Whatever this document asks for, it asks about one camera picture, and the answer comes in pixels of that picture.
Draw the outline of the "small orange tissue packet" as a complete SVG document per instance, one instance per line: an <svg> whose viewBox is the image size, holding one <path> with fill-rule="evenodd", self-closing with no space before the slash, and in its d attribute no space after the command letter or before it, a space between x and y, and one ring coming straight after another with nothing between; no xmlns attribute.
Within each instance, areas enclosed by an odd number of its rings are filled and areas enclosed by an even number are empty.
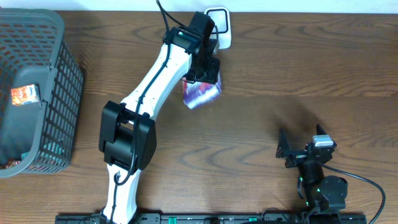
<svg viewBox="0 0 398 224"><path fill-rule="evenodd" d="M38 103L40 101L39 88L35 84L13 88L11 90L12 104L15 106Z"/></svg>

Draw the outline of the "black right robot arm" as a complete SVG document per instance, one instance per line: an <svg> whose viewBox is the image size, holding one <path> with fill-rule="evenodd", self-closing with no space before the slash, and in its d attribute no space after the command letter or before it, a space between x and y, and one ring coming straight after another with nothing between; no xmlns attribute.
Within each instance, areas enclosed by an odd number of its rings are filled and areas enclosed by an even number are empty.
<svg viewBox="0 0 398 224"><path fill-rule="evenodd" d="M336 142L327 135L323 128L316 125L317 134L304 149L290 148L286 134L279 130L279 142L276 158L285 159L286 168L297 168L298 191L307 202L307 209L300 212L304 223L315 220L332 219L338 221L338 213L346 207L348 183L344 178L325 176L323 165L332 159Z"/></svg>

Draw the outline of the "purple red tissue pack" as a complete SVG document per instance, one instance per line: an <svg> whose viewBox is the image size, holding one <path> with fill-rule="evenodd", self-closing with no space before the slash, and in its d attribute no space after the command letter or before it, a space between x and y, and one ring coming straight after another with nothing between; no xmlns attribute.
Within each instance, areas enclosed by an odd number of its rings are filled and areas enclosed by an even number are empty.
<svg viewBox="0 0 398 224"><path fill-rule="evenodd" d="M215 84L189 83L182 78L183 102L191 110L215 101L222 93L221 73L218 73Z"/></svg>

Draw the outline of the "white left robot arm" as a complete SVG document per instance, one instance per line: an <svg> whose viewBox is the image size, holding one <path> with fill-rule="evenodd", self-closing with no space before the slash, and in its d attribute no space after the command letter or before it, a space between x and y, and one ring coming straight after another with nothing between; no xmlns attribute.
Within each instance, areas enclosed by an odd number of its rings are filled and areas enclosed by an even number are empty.
<svg viewBox="0 0 398 224"><path fill-rule="evenodd" d="M136 216L137 186L156 147L155 121L174 86L219 80L217 27L167 30L159 56L140 84L121 102L109 101L101 114L99 150L109 174L102 223L130 223Z"/></svg>

